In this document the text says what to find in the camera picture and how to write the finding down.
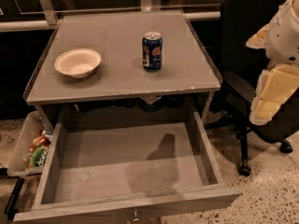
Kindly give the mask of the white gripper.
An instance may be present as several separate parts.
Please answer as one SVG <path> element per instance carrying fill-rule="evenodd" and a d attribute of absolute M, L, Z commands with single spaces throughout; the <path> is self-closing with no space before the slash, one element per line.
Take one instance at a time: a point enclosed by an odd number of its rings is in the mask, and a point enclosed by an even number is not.
<path fill-rule="evenodd" d="M 266 56 L 281 63 L 259 76 L 256 95 L 250 108 L 249 120 L 265 125 L 299 88 L 299 0 L 287 0 L 277 14 L 246 46 L 264 49 Z"/>

